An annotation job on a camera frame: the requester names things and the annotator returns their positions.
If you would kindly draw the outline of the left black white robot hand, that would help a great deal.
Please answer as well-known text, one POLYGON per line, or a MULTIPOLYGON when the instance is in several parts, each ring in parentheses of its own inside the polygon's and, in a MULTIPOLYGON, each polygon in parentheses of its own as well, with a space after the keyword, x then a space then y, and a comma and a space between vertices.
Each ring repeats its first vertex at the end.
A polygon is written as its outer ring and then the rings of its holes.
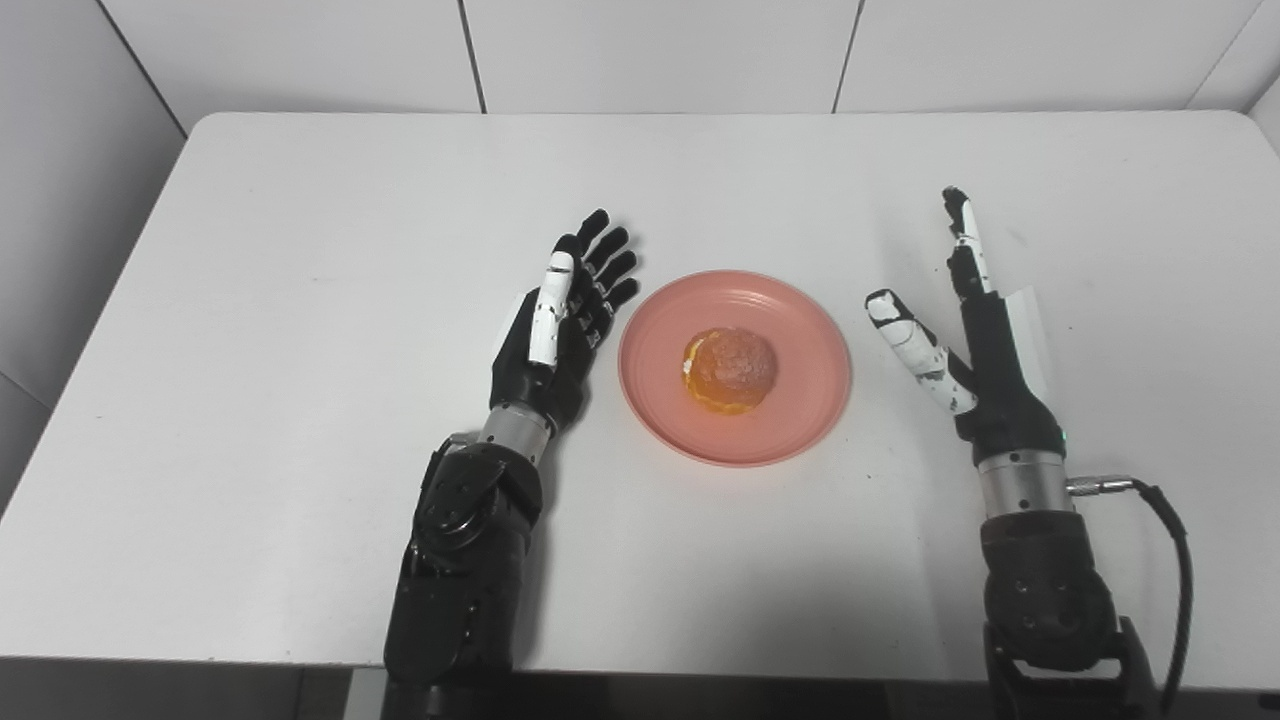
POLYGON ((529 410, 550 436, 571 427, 586 402, 599 347, 640 291, 637 265, 628 231, 605 209, 561 236, 492 364, 490 407, 529 410))

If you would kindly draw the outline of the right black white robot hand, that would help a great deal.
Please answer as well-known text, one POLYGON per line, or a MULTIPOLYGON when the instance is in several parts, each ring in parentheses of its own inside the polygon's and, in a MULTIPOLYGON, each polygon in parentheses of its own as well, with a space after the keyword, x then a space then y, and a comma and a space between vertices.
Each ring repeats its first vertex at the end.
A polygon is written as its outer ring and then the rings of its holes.
POLYGON ((957 296, 969 359, 961 360, 888 288, 864 306, 873 327, 915 382, 952 419, 972 446, 975 464, 1005 454, 1044 452, 1065 457, 1065 434, 1033 379, 1015 333, 1010 297, 995 288, 970 197, 942 191, 955 240, 947 269, 957 296))

